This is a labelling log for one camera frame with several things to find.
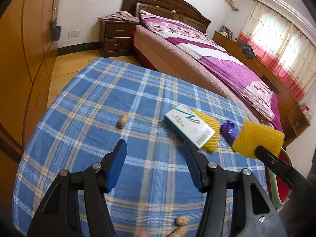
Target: wall outlet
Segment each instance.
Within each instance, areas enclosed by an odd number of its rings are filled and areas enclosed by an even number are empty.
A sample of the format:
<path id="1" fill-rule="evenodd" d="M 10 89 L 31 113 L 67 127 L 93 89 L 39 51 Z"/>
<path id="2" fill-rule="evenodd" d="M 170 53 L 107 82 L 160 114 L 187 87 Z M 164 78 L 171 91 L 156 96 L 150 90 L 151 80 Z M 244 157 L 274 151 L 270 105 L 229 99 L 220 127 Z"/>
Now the wall outlet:
<path id="1" fill-rule="evenodd" d="M 80 31 L 75 31 L 74 32 L 74 37 L 78 37 L 78 36 L 80 36 Z"/>
<path id="2" fill-rule="evenodd" d="M 70 31 L 68 32 L 68 38 L 74 37 L 75 36 L 75 32 L 74 31 Z"/>

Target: tiled floor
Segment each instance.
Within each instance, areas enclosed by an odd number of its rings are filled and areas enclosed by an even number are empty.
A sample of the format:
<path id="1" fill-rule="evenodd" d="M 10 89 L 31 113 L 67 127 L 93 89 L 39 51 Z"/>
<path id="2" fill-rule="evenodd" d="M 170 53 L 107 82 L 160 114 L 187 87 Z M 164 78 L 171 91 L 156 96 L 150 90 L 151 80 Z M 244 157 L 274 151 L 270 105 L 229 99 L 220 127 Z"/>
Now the tiled floor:
<path id="1" fill-rule="evenodd" d="M 51 85 L 49 87 L 47 107 L 51 105 L 52 101 L 66 86 L 66 84 L 68 84 L 80 70 L 97 57 L 100 57 L 98 50 L 76 52 L 57 57 L 53 69 Z M 112 57 L 110 59 L 139 65 L 133 56 Z"/>

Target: purple floral bedspread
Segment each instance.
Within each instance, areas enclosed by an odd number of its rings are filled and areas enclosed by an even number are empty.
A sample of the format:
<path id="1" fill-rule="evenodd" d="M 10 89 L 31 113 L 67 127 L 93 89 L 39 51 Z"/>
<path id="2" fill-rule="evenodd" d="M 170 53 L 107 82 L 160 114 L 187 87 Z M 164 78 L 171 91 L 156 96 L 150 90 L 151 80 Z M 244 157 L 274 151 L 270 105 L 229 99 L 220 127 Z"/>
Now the purple floral bedspread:
<path id="1" fill-rule="evenodd" d="M 143 10 L 140 11 L 140 17 L 149 30 L 191 55 L 239 95 L 248 106 L 282 131 L 277 95 L 243 63 L 209 37 L 182 22 Z"/>

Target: wooden headboard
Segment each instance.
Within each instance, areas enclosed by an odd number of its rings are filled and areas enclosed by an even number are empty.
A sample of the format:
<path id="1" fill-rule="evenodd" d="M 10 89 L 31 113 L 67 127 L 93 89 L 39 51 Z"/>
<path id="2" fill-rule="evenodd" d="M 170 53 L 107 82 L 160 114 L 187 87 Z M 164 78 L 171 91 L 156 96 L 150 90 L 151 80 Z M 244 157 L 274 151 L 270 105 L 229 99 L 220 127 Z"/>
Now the wooden headboard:
<path id="1" fill-rule="evenodd" d="M 121 10 L 139 17 L 139 10 L 179 20 L 205 34 L 211 21 L 184 0 L 123 0 Z"/>

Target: yellow mesh sponge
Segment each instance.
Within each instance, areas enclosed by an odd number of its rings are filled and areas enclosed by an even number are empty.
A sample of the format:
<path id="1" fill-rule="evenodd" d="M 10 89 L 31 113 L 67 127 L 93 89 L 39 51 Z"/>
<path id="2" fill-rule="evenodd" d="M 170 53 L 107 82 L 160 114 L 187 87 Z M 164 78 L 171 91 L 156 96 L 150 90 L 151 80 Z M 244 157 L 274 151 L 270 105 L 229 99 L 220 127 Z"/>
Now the yellow mesh sponge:
<path id="1" fill-rule="evenodd" d="M 206 144 L 203 145 L 202 148 L 206 151 L 216 151 L 216 146 L 219 140 L 219 129 L 221 127 L 220 123 L 215 118 L 206 115 L 197 109 L 191 110 L 215 131 L 215 134 L 206 142 Z"/>
<path id="2" fill-rule="evenodd" d="M 258 146 L 263 146 L 278 157 L 283 145 L 283 140 L 284 133 L 272 127 L 246 120 L 232 148 L 247 158 L 256 159 L 255 149 Z"/>

